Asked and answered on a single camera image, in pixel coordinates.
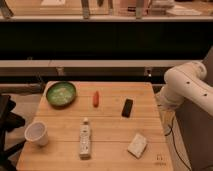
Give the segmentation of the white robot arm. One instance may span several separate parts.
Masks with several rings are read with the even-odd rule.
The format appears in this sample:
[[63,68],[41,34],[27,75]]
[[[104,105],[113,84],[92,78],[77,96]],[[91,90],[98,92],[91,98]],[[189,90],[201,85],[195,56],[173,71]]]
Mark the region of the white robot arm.
[[188,99],[213,116],[213,87],[204,82],[207,69],[202,62],[192,61],[168,69],[165,85],[156,99],[165,108],[177,109]]

